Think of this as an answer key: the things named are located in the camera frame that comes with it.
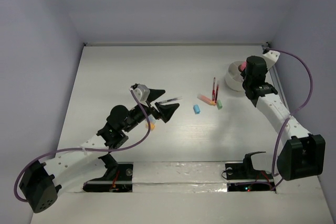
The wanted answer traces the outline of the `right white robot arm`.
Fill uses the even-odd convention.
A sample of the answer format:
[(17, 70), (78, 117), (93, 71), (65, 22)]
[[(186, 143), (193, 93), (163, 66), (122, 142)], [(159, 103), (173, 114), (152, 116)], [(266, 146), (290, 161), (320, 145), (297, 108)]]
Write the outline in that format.
[(323, 172), (325, 140), (313, 135), (295, 118), (295, 114), (309, 102), (290, 112), (281, 101), (276, 88), (266, 82), (266, 74), (278, 61), (282, 51), (265, 48), (262, 56), (250, 56), (240, 68), (242, 87), (246, 97), (269, 121), (277, 132), (271, 173), (290, 181)]

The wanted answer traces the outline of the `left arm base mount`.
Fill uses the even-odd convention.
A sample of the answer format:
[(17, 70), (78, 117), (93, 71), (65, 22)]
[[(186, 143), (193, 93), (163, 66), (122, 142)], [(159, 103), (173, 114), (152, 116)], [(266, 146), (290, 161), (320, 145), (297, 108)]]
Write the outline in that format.
[(99, 157), (106, 169), (103, 176), (83, 184), (87, 193), (130, 193), (133, 191), (133, 163), (119, 164), (110, 154)]

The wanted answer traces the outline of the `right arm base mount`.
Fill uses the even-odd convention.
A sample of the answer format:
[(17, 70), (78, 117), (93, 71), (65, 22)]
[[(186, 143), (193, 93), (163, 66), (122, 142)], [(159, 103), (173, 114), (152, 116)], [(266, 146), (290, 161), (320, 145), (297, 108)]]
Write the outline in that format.
[(271, 174), (253, 167), (252, 156), (264, 152), (245, 154), (241, 162), (226, 163), (221, 177), (227, 181), (228, 192), (275, 191)]

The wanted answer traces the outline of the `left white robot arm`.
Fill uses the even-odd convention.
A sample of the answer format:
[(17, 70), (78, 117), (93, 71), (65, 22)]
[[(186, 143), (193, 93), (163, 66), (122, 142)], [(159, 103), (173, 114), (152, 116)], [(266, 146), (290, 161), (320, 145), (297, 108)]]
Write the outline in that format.
[(149, 136), (151, 129), (147, 128), (145, 136), (138, 142), (123, 147), (128, 140), (127, 133), (143, 121), (150, 123), (150, 116), (168, 122), (180, 106), (179, 103), (155, 103), (152, 106), (151, 102), (162, 96), (165, 90), (149, 89), (142, 84), (131, 86), (130, 93), (136, 106), (130, 110), (124, 105), (114, 106), (103, 128), (92, 138), (78, 147), (58, 149), (29, 162), (14, 182), (15, 198), (28, 203), (34, 213), (40, 213), (80, 181), (83, 168), (97, 159), (102, 162), (98, 167), (101, 177), (93, 182), (114, 180), (118, 174), (118, 163), (112, 153), (138, 146)]

